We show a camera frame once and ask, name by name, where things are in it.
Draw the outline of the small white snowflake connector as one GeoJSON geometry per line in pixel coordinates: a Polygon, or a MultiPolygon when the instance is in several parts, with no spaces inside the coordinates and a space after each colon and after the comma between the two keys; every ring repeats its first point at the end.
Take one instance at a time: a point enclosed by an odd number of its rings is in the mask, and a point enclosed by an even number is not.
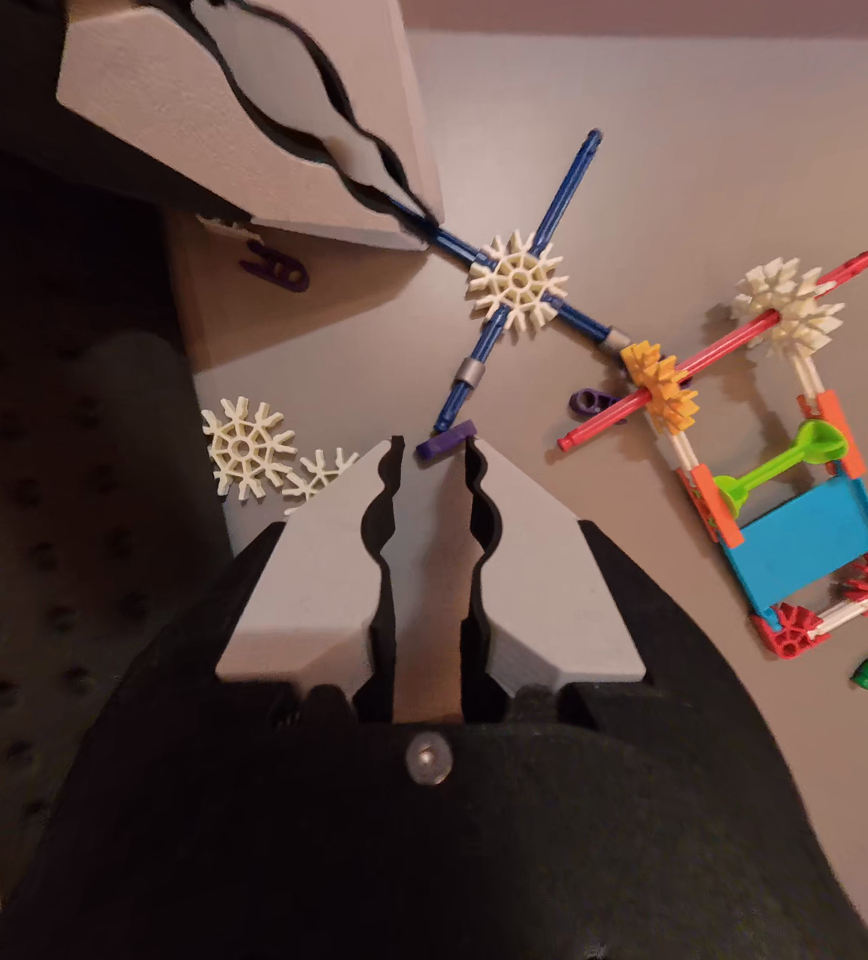
{"type": "Polygon", "coordinates": [[[483,327],[505,307],[504,332],[534,334],[555,319],[553,300],[566,298],[564,285],[569,277],[558,274],[563,258],[552,254],[551,243],[539,253],[531,251],[534,239],[533,233],[524,239],[516,230],[508,239],[496,235],[481,247],[484,259],[472,264],[467,272],[465,299],[472,317],[483,327]]]}

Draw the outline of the blue plastic rod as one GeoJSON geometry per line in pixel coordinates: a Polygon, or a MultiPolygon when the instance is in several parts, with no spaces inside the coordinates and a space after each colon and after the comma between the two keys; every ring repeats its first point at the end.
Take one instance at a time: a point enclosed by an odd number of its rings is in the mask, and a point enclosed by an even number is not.
{"type": "Polygon", "coordinates": [[[592,164],[602,140],[603,132],[599,128],[594,128],[587,134],[533,234],[529,247],[529,253],[532,256],[538,257],[550,244],[553,234],[592,164]]]}
{"type": "Polygon", "coordinates": [[[448,397],[435,420],[435,433],[442,433],[454,425],[468,397],[480,384],[493,349],[508,329],[510,313],[511,306],[500,306],[483,326],[475,347],[457,369],[448,397]]]}
{"type": "Polygon", "coordinates": [[[632,338],[623,330],[588,316],[559,296],[545,293],[541,301],[552,307],[558,318],[591,341],[602,354],[619,359],[620,354],[632,345],[632,338]]]}
{"type": "Polygon", "coordinates": [[[477,249],[460,239],[438,222],[412,211],[395,200],[391,200],[389,206],[392,207],[392,215],[408,233],[414,235],[427,246],[453,258],[464,267],[464,270],[468,271],[474,265],[493,270],[498,265],[498,262],[490,258],[483,250],[477,249]]]}

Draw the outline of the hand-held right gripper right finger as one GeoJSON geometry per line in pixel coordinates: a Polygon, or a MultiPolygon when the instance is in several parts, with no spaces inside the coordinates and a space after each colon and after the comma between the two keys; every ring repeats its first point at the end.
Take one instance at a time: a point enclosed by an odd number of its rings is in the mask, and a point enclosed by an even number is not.
{"type": "Polygon", "coordinates": [[[557,698],[646,675],[581,520],[482,438],[469,438],[469,529],[483,553],[461,630],[467,722],[496,722],[525,688],[557,698]]]}

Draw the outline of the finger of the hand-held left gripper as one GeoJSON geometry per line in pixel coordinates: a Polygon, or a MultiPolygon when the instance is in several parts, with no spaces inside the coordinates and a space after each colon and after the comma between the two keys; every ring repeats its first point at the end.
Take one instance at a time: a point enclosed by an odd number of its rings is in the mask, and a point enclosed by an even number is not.
{"type": "Polygon", "coordinates": [[[195,2],[195,33],[260,131],[366,209],[438,226],[441,188],[397,2],[195,2]]]}
{"type": "Polygon", "coordinates": [[[368,210],[332,170],[272,142],[214,57],[168,12],[67,4],[56,100],[248,211],[245,225],[398,251],[425,243],[368,210]]]}

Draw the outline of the black perforated board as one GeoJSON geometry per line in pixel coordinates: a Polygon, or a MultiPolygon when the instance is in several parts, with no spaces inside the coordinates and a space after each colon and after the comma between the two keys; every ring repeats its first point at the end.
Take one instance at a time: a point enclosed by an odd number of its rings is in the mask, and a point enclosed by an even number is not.
{"type": "Polygon", "coordinates": [[[157,219],[0,235],[0,894],[135,656],[230,557],[157,219]]]}

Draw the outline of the large white snowflake connector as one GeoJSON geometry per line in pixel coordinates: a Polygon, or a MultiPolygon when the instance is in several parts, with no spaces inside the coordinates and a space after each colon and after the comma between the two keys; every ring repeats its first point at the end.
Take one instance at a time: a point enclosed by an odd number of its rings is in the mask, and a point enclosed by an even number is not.
{"type": "Polygon", "coordinates": [[[332,462],[328,462],[326,453],[322,449],[316,449],[312,459],[300,457],[288,469],[280,488],[281,496],[293,504],[285,509],[285,515],[306,505],[320,492],[331,486],[359,459],[360,454],[357,452],[345,454],[341,447],[335,449],[332,462]]]}
{"type": "Polygon", "coordinates": [[[267,402],[254,407],[246,396],[220,400],[223,416],[200,411],[201,430],[208,439],[207,453],[218,497],[236,491],[240,501],[265,498],[278,490],[292,467],[285,461],[297,454],[293,430],[278,431],[284,415],[267,402]]]}

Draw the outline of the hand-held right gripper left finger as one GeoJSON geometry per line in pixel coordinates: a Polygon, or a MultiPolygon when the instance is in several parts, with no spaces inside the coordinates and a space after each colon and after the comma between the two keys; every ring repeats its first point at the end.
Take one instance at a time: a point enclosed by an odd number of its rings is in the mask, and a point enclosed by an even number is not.
{"type": "Polygon", "coordinates": [[[403,437],[385,439],[281,526],[215,668],[298,698],[344,693],[367,722],[393,719],[397,641],[383,548],[396,529],[403,437]]]}

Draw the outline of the colourful toy car frame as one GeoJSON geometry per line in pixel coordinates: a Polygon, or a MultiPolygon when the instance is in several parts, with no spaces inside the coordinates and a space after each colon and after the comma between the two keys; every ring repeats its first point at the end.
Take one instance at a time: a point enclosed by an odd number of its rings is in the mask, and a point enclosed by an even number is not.
{"type": "Polygon", "coordinates": [[[678,361],[650,342],[619,359],[634,386],[620,402],[557,441],[575,450],[644,410],[676,460],[675,474],[745,594],[750,619],[775,657],[792,660],[868,618],[866,463],[835,390],[814,356],[841,325],[824,296],[868,270],[868,250],[828,272],[776,258],[749,270],[730,306],[736,328],[678,361]],[[716,476],[688,438],[699,412],[692,379],[743,348],[764,345],[800,386],[801,423],[788,449],[742,476],[716,476]]]}

